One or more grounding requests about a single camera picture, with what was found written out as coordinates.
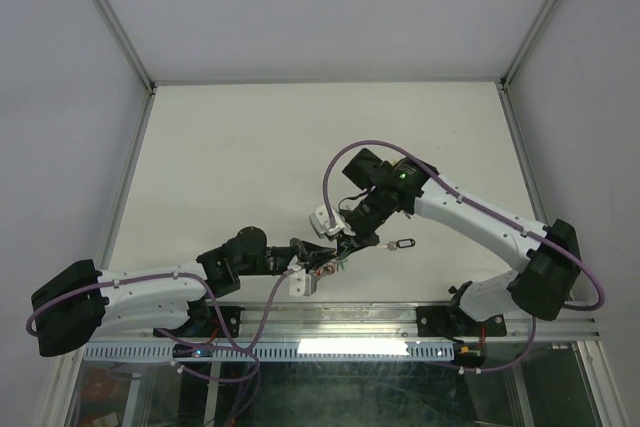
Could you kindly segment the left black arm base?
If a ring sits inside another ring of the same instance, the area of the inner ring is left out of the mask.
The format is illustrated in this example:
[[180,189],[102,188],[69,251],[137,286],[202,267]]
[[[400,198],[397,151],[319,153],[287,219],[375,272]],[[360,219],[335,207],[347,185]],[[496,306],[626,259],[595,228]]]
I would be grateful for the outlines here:
[[[239,335],[241,313],[239,306],[221,306],[221,318],[233,338]],[[213,333],[222,336],[220,317],[212,305],[206,301],[189,302],[187,321],[175,329],[167,329],[169,333],[179,338],[209,338]]]

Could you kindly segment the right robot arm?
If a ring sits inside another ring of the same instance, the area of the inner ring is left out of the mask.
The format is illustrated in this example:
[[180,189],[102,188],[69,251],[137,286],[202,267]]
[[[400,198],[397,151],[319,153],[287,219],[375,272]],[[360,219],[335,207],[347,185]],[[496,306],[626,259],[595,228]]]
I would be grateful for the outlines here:
[[355,208],[338,212],[344,224],[341,252],[376,243],[377,229],[393,214],[405,213],[458,232],[508,265],[506,273],[452,290],[447,321],[455,332],[469,334],[482,321],[516,310],[553,321],[568,301],[580,273],[572,225],[524,221],[457,188],[446,189],[433,166],[408,157],[391,164],[363,148],[342,173],[365,196]]

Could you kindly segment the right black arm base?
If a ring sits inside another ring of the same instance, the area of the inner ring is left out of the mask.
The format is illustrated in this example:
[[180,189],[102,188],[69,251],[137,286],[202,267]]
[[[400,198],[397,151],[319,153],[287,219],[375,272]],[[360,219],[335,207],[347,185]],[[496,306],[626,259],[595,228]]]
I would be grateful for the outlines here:
[[418,306],[415,308],[419,337],[443,337],[449,340],[462,337],[505,337],[506,323],[503,315],[489,317],[480,322],[445,305]]

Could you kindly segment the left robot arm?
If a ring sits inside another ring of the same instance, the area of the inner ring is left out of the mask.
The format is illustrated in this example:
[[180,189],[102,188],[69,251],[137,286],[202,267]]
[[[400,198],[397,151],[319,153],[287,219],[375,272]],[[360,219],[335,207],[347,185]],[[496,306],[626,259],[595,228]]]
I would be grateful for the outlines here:
[[291,292],[306,295],[317,270],[336,258],[336,249],[296,238],[270,246],[263,230],[246,227],[221,246],[169,267],[111,271],[79,260],[32,294],[26,331],[43,357],[141,329],[198,336],[211,317],[208,298],[238,291],[242,277],[301,274]]

